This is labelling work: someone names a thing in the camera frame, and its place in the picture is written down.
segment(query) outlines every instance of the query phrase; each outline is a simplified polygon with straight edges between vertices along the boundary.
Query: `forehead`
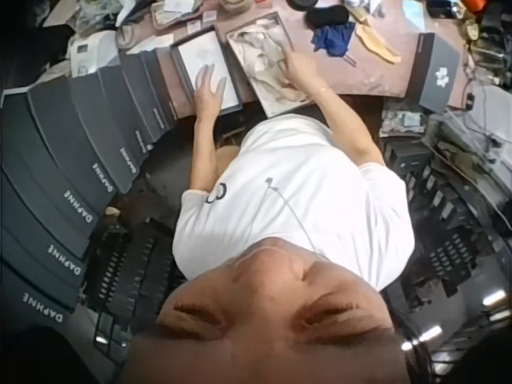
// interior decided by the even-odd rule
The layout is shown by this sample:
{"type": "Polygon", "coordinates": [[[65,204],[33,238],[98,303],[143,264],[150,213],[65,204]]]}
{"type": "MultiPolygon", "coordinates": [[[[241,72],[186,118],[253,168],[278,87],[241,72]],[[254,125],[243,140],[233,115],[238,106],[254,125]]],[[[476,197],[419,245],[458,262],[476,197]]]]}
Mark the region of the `forehead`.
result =
{"type": "Polygon", "coordinates": [[[408,382],[404,356],[397,345],[395,338],[380,338],[352,347],[299,345],[265,354],[234,354],[226,340],[177,342],[140,338],[132,344],[122,382],[408,382]]]}

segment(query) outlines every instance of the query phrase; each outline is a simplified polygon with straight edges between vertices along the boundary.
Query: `table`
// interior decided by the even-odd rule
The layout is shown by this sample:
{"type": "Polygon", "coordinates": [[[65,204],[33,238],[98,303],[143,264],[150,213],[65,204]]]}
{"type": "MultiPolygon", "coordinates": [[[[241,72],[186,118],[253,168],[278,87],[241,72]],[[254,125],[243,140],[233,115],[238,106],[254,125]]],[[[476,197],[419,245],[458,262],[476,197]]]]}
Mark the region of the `table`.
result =
{"type": "MultiPolygon", "coordinates": [[[[205,10],[218,10],[217,26],[221,36],[225,38],[226,32],[246,23],[254,18],[279,12],[279,16],[285,24],[286,30],[297,52],[312,55],[318,65],[321,74],[329,74],[326,80],[337,94],[368,94],[376,96],[388,96],[403,98],[409,82],[410,72],[414,61],[414,53],[418,40],[419,29],[406,19],[402,10],[402,0],[383,0],[386,16],[383,19],[371,18],[370,24],[387,41],[389,46],[395,50],[402,61],[399,64],[389,64],[381,60],[375,54],[369,52],[353,35],[349,44],[349,56],[358,64],[353,68],[342,58],[330,58],[326,52],[321,50],[313,52],[311,38],[313,31],[308,29],[303,21],[304,13],[292,10],[286,0],[274,0],[272,8],[257,8],[240,15],[231,15],[218,4],[218,0],[204,0],[205,10]]],[[[337,0],[322,0],[322,4],[338,4],[337,0]]],[[[464,41],[458,31],[457,21],[431,19],[425,12],[425,26],[427,32],[435,32],[447,40],[460,54],[461,59],[454,89],[449,104],[453,107],[462,107],[464,96],[463,91],[467,82],[464,73],[463,63],[465,57],[464,41]]],[[[174,40],[186,36],[186,25],[181,25],[172,30],[172,27],[164,31],[156,31],[151,24],[150,18],[141,23],[144,34],[149,37],[152,34],[166,34],[172,31],[174,40]]],[[[249,86],[242,68],[236,62],[230,52],[230,63],[234,66],[234,77],[240,89],[244,102],[251,102],[256,99],[254,92],[249,86]]],[[[162,67],[164,79],[174,104],[174,110],[178,118],[184,118],[194,114],[192,103],[187,99],[181,81],[168,50],[160,50],[158,57],[162,67]]]]}

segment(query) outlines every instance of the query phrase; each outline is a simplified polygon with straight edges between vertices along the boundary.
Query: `blue cloth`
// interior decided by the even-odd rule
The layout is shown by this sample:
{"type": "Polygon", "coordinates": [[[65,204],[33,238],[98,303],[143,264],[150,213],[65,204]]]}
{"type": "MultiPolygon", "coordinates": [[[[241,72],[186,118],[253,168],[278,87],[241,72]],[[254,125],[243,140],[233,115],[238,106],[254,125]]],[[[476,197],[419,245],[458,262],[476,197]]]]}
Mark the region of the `blue cloth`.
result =
{"type": "Polygon", "coordinates": [[[349,42],[354,32],[355,23],[348,22],[342,26],[324,26],[314,30],[314,51],[326,50],[331,57],[342,58],[349,50],[349,42]]]}

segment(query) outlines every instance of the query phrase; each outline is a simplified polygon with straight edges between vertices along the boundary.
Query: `ceiling light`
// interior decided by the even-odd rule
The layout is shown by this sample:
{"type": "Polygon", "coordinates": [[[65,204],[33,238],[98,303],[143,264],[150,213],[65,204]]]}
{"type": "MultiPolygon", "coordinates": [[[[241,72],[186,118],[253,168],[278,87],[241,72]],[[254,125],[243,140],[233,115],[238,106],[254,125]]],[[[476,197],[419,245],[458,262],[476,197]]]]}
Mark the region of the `ceiling light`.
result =
{"type": "Polygon", "coordinates": [[[402,350],[412,350],[412,349],[413,349],[412,342],[404,342],[402,344],[402,350]]]}
{"type": "Polygon", "coordinates": [[[100,342],[101,344],[108,344],[108,341],[106,340],[106,338],[104,338],[102,336],[96,336],[96,341],[100,342]]]}
{"type": "Polygon", "coordinates": [[[402,344],[402,350],[412,350],[413,346],[416,346],[420,342],[426,342],[428,340],[431,340],[432,338],[435,338],[439,334],[442,333],[442,329],[440,326],[434,326],[430,328],[428,331],[424,332],[418,340],[413,339],[412,341],[407,341],[402,344]]]}
{"type": "Polygon", "coordinates": [[[483,299],[483,305],[492,306],[496,302],[499,302],[501,299],[503,299],[505,296],[506,294],[504,290],[497,290],[493,294],[490,294],[489,296],[483,299]]]}
{"type": "Polygon", "coordinates": [[[431,340],[432,338],[435,338],[437,335],[441,334],[442,329],[440,326],[434,326],[430,328],[427,332],[423,333],[419,337],[420,342],[426,342],[428,340],[431,340]]]}
{"type": "Polygon", "coordinates": [[[503,320],[504,318],[509,318],[512,315],[512,310],[502,310],[501,312],[497,312],[489,317],[489,321],[497,322],[499,320],[503,320]]]}

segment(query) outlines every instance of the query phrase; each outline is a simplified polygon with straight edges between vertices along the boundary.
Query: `cable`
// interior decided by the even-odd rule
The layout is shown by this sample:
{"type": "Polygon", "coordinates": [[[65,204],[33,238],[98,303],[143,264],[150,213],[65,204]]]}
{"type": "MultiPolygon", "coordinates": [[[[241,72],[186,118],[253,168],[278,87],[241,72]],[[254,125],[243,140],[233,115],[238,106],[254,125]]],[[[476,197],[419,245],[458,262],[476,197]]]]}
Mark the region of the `cable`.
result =
{"type": "Polygon", "coordinates": [[[430,148],[430,150],[438,157],[440,158],[445,164],[447,164],[450,168],[452,168],[455,172],[457,172],[459,175],[461,175],[465,180],[467,180],[469,183],[471,183],[472,186],[476,188],[480,194],[486,198],[489,205],[493,208],[493,210],[496,211],[496,214],[503,220],[505,225],[509,228],[509,230],[512,230],[512,225],[509,223],[509,221],[506,219],[506,217],[502,214],[502,212],[499,210],[499,208],[496,207],[496,205],[486,196],[486,194],[483,192],[482,189],[470,178],[468,178],[459,168],[457,168],[454,164],[446,160],[439,152],[436,151],[435,148],[433,148],[430,144],[424,142],[427,147],[430,148]]]}

